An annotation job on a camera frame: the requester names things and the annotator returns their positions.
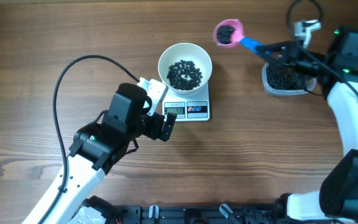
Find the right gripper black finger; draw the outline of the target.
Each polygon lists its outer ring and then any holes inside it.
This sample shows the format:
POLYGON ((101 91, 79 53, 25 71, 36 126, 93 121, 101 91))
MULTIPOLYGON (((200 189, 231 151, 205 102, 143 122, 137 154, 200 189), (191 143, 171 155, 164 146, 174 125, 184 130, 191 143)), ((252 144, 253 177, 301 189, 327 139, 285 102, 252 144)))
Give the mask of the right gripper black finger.
POLYGON ((277 42, 277 43, 268 44, 268 45, 258 45, 258 46, 256 46, 255 50, 258 53, 278 52, 278 51, 281 51, 282 48, 287 48, 288 46, 291 46, 291 42, 284 41, 284 42, 277 42))
POLYGON ((282 72, 290 70, 288 57, 284 54, 274 56, 271 52, 260 52, 259 56, 264 59, 273 70, 282 72))

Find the pink scoop with blue handle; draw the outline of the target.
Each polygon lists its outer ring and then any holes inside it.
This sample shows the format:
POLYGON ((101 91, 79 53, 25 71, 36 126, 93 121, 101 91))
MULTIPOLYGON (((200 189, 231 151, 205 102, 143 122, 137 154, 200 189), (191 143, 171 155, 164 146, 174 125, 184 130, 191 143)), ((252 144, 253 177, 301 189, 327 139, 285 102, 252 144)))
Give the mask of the pink scoop with blue handle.
POLYGON ((257 47, 262 44, 244 35, 244 28, 239 19, 226 19, 221 21, 213 31, 213 39, 216 45, 225 49, 242 45, 251 52, 260 55, 257 47))

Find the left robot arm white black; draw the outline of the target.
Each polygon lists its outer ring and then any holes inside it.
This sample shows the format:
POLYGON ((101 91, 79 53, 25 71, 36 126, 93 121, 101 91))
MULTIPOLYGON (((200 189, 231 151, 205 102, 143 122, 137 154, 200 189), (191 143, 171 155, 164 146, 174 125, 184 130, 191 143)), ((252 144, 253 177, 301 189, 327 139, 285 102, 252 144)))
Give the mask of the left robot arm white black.
POLYGON ((167 91, 157 80, 120 84, 110 108, 75 133, 66 166, 25 223, 68 223, 112 166, 130 153, 131 142, 141 135, 168 141, 176 116, 155 111, 167 91))

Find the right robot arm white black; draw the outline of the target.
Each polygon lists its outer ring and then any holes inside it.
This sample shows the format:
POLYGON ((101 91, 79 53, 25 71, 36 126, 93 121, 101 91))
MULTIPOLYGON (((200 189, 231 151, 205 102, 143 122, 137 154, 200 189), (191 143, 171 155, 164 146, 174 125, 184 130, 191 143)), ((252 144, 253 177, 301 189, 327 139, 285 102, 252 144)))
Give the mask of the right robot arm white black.
POLYGON ((284 195, 282 218, 358 222, 358 30, 341 26, 327 56, 305 50, 295 41, 258 45, 255 51, 275 68, 290 68, 318 79, 335 115, 344 151, 319 190, 284 195))

